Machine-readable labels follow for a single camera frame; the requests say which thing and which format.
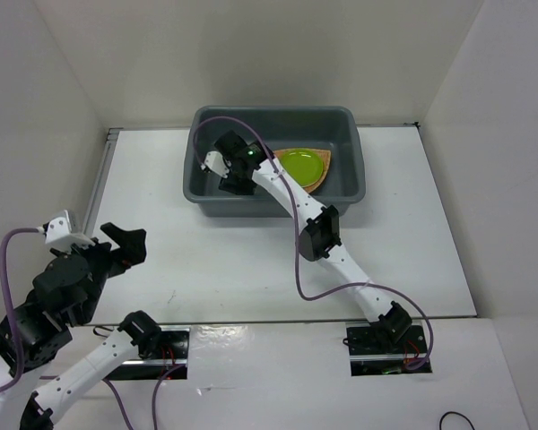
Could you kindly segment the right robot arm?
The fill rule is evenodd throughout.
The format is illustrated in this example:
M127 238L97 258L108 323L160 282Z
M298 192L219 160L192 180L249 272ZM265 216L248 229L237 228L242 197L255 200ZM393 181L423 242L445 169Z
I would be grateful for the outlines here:
M408 312L352 259L340 235L339 211L311 196L283 167L278 157L260 141L247 143L233 131L223 134L206 156L205 165L221 176L224 189L251 194L260 186L293 218L294 277L301 299L310 302L347 291L360 307L373 330L373 341L385 352L398 350L412 326ZM343 281L314 296L301 286L300 260L316 262Z

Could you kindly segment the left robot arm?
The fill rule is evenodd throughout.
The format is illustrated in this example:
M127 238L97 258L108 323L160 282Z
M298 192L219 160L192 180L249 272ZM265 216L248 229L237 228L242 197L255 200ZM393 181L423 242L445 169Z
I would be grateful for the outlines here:
M15 228L0 245L0 282L6 311L0 322L0 429L52 429L87 391L125 361L155 355L162 330L147 313L128 314L103 342L49 383L40 378L58 351L72 341L71 328L91 322L107 280L147 256L144 229L105 223L109 240L75 234L64 219L41 227ZM55 256L14 305L7 248L20 234L41 234Z

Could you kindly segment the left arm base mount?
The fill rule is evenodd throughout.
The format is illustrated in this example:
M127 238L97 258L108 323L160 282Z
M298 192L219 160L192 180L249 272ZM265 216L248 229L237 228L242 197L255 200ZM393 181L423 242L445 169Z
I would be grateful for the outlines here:
M187 360L190 343L190 328L181 325L161 327L161 340L157 348L147 357L125 361L112 371L107 379L117 381L157 381L170 368L178 366L167 380L186 380Z

